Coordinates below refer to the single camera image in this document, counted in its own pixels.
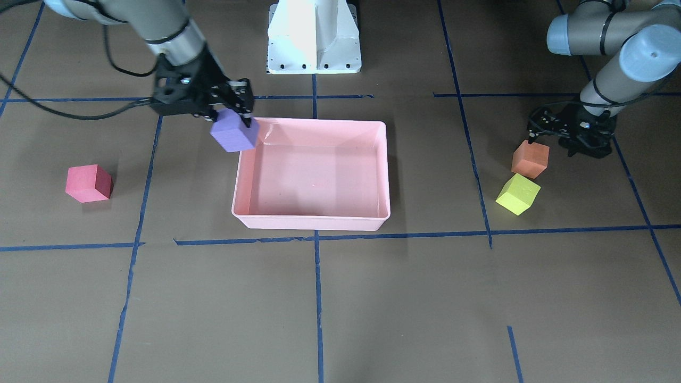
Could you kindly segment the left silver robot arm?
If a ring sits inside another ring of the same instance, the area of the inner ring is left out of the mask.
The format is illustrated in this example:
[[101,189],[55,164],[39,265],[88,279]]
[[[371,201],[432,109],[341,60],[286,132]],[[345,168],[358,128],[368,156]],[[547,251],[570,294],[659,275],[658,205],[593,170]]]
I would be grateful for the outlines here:
[[679,66],[679,1],[629,12],[628,1],[581,1],[552,20],[546,44],[554,54],[601,55],[610,60],[559,112],[552,104],[528,117],[528,143],[555,136],[569,156],[611,154],[618,114],[657,90]]

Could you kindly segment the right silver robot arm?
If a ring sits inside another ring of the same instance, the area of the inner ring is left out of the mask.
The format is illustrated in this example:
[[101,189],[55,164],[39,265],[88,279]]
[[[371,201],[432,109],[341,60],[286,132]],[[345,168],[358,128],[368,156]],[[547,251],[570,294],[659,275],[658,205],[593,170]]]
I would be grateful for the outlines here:
[[248,79],[231,80],[181,1],[46,1],[54,12],[103,25],[128,24],[156,57],[149,106],[160,116],[189,114],[215,122],[222,105],[251,125]]

